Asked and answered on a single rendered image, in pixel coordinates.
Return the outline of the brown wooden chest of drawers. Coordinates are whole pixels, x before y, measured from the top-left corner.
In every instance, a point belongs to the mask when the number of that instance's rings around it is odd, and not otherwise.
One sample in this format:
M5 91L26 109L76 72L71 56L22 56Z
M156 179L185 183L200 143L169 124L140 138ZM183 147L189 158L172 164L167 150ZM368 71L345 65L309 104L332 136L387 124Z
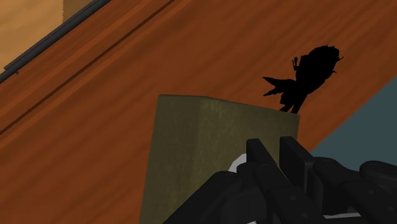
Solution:
M159 95L281 111L263 77L324 45L308 150L397 75L397 0L111 0L0 84L0 224L139 224Z

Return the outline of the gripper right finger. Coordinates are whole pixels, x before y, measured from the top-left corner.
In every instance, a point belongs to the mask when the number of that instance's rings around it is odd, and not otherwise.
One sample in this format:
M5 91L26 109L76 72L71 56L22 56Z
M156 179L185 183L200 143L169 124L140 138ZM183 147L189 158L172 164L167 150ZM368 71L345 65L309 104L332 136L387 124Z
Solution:
M293 137L280 138L279 165L324 215L357 211L368 224L397 224L397 166L367 161L353 171L313 157Z

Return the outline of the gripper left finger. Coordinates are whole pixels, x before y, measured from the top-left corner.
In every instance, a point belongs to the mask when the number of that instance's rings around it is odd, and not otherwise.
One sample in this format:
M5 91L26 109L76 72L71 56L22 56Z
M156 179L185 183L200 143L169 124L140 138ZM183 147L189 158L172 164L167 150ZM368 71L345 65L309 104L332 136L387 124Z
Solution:
M259 139L247 140L246 155L237 172L214 173L164 224L326 224Z

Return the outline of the olive green robot stand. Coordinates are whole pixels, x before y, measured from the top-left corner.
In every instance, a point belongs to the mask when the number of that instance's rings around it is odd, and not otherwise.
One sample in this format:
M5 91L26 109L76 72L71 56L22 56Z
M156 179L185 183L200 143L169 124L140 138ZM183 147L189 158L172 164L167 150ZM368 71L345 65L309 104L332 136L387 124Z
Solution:
M229 170L258 138L275 161L296 137L297 114L191 95L159 95L139 224L162 224L212 174Z

